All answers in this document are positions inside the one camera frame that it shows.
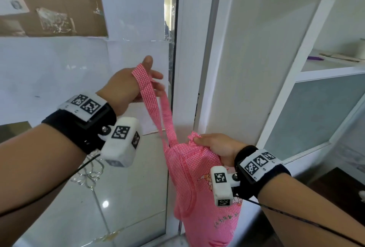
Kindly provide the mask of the white cabinet frosted glass door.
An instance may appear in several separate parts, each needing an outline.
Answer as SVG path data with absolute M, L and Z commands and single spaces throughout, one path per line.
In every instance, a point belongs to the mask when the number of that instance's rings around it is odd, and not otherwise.
M 318 165 L 365 109 L 365 0 L 319 0 L 256 146 L 292 174 Z M 324 61 L 309 61 L 321 56 Z

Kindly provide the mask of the white door frame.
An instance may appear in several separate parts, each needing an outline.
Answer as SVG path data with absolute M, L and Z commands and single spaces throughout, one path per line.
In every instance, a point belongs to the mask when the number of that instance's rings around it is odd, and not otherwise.
M 204 56 L 214 32 L 219 0 L 177 0 L 171 110 L 177 139 L 194 129 Z

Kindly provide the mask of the black wristband with markers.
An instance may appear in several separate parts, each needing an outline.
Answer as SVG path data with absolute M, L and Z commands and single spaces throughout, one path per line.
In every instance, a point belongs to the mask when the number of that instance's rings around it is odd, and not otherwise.
M 114 126 L 117 116 L 110 104 L 95 93 L 81 93 L 58 106 L 42 123 L 58 130 L 84 153 L 101 150 L 102 128 Z
M 261 189 L 276 176 L 289 170 L 282 161 L 265 149 L 249 145 L 241 149 L 235 157 L 234 167 L 240 185 L 233 187 L 235 197 L 250 199 L 258 197 Z

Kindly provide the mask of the person's left hand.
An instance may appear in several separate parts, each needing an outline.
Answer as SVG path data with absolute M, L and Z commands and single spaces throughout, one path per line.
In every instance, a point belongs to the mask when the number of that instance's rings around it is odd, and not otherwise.
M 103 98 L 112 107 L 116 116 L 125 113 L 130 103 L 142 102 L 140 89 L 136 78 L 132 72 L 135 68 L 124 68 L 116 72 L 109 81 L 96 92 L 96 95 Z M 151 70 L 150 76 L 153 79 L 162 80 L 163 74 Z M 157 97 L 161 97 L 165 92 L 165 86 L 162 83 L 153 83 L 153 91 Z

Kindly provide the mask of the pink checkered apron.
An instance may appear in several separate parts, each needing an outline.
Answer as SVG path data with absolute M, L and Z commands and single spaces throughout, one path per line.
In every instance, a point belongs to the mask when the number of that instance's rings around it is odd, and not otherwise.
M 190 247 L 227 247 L 233 239 L 240 216 L 242 200 L 223 200 L 229 206 L 216 206 L 213 196 L 214 175 L 210 170 L 222 166 L 221 159 L 209 148 L 201 147 L 193 139 L 199 134 L 192 132 L 188 143 L 179 143 L 172 120 L 172 112 L 166 94 L 158 100 L 154 93 L 152 77 L 142 64 L 132 72 L 137 80 L 143 102 L 162 138 L 163 152 L 170 178 L 176 189 L 174 215 L 182 221 Z

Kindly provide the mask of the large white paper sheet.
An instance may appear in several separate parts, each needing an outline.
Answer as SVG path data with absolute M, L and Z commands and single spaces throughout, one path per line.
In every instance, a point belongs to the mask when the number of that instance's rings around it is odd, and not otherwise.
M 69 98 L 101 89 L 117 71 L 145 56 L 168 88 L 167 41 L 106 41 L 91 37 L 0 38 L 0 125 L 38 125 Z

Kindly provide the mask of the person's left forearm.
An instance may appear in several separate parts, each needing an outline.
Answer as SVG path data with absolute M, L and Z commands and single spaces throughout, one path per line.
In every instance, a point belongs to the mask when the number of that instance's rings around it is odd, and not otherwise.
M 40 124 L 0 144 L 0 247 L 12 245 L 49 207 L 86 158 L 66 136 Z

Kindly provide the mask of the person's right hand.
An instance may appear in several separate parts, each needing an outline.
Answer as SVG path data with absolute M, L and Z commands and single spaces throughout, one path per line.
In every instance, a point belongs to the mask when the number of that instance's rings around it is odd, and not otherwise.
M 247 144 L 237 141 L 225 134 L 218 133 L 218 147 L 210 150 L 220 156 L 224 166 L 234 167 L 235 157 Z

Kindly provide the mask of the crumpled clear tape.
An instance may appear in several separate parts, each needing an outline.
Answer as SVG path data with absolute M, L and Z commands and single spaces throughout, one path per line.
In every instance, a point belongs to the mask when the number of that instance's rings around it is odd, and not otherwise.
M 46 8 L 37 8 L 36 12 L 40 19 L 42 29 L 49 34 L 75 35 L 75 23 L 65 13 L 59 13 Z

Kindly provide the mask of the person's right forearm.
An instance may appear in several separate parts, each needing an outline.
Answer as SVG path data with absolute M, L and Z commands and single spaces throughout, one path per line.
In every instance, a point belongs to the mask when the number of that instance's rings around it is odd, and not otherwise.
M 258 202 L 310 220 L 365 245 L 365 226 L 288 174 L 270 180 Z M 284 247 L 358 247 L 353 242 L 292 217 L 262 208 Z

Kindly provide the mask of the wooden stick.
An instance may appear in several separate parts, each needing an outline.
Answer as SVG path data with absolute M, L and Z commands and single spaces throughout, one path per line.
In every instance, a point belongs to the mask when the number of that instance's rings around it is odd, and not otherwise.
M 319 55 L 324 56 L 324 57 L 328 57 L 328 58 L 333 58 L 333 59 L 338 59 L 338 60 L 344 60 L 344 61 L 348 61 L 348 62 L 353 62 L 353 63 L 365 63 L 365 60 L 363 59 L 358 59 L 358 58 L 354 58 L 354 57 L 350 57 L 347 55 L 342 55 L 342 54 L 336 54 L 336 53 L 319 53 Z

